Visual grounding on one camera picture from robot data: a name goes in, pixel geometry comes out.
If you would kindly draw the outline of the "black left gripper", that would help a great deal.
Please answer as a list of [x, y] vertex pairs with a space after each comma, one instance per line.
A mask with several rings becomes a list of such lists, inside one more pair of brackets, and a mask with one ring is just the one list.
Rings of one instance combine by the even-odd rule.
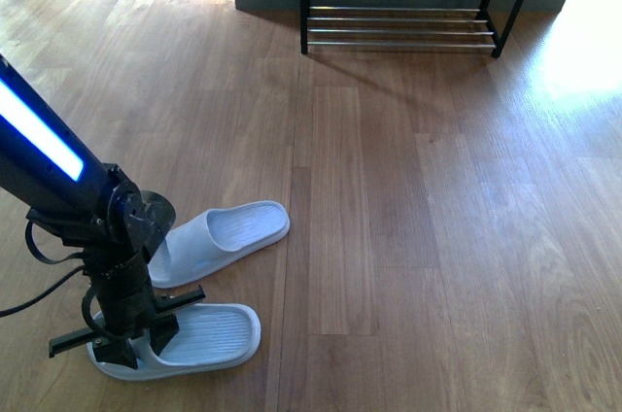
[[155, 294], [146, 255], [145, 250], [131, 255], [115, 247], [90, 247], [78, 254], [90, 280], [81, 305], [86, 327], [51, 340], [51, 357], [93, 341], [96, 361], [137, 369], [130, 342], [142, 336], [156, 355], [162, 353], [179, 332], [176, 313], [203, 300], [205, 292]]

